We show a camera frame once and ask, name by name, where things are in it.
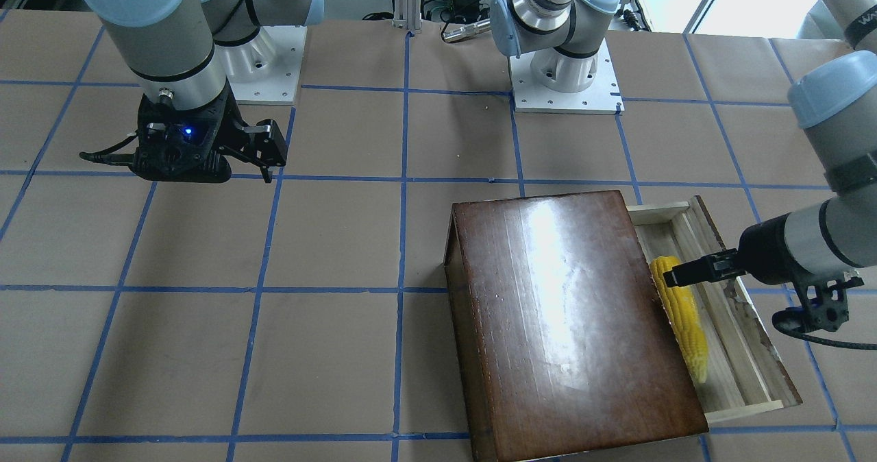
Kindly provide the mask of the black active gripper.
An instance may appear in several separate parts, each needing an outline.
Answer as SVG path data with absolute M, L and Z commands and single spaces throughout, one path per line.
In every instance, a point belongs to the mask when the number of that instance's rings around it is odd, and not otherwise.
M 748 273 L 764 284 L 789 283 L 793 277 L 793 257 L 785 238 L 786 224 L 786 219 L 768 219 L 746 228 L 737 250 L 715 252 L 674 265 L 662 272 L 663 281 L 668 287 L 688 287 L 733 280 Z

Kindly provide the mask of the black idle gripper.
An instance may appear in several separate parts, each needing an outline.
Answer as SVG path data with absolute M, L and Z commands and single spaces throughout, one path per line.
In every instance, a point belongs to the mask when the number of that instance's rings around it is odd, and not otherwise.
M 130 167 L 138 177 L 156 182 L 225 183 L 234 158 L 260 170 L 267 184 L 269 169 L 287 165 L 288 144 L 273 119 L 245 125 L 231 84 L 204 106 L 178 111 L 146 96 L 138 106 L 138 147 Z

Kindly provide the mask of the silver blue active robot arm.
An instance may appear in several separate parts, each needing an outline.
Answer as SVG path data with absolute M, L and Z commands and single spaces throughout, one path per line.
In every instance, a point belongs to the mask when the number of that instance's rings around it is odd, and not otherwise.
M 787 93 L 833 197 L 749 227 L 735 250 L 680 263 L 671 287 L 750 274 L 765 284 L 857 287 L 875 265 L 875 0 L 822 0 L 852 53 L 809 71 Z

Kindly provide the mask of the silver blue idle robot arm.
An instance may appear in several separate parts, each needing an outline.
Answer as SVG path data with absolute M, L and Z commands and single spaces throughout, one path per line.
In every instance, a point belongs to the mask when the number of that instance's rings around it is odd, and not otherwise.
M 165 183 L 225 183 L 230 159 L 259 169 L 287 163 L 273 119 L 250 125 L 234 83 L 272 71 L 281 55 L 268 27 L 310 27 L 325 0 L 84 0 L 110 35 L 143 94 L 125 140 L 82 160 L 128 168 Z

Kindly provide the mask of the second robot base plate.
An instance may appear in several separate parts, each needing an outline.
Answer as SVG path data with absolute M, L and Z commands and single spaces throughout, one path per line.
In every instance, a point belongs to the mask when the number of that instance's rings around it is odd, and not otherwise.
M 217 45 L 217 59 L 239 104 L 295 105 L 308 31 L 307 27 L 261 27 L 247 43 Z

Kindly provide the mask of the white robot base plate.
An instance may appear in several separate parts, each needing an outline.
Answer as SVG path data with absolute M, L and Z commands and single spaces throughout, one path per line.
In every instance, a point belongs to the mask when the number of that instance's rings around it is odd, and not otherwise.
M 626 111 L 610 49 L 578 59 L 544 49 L 508 59 L 517 112 L 620 114 Z

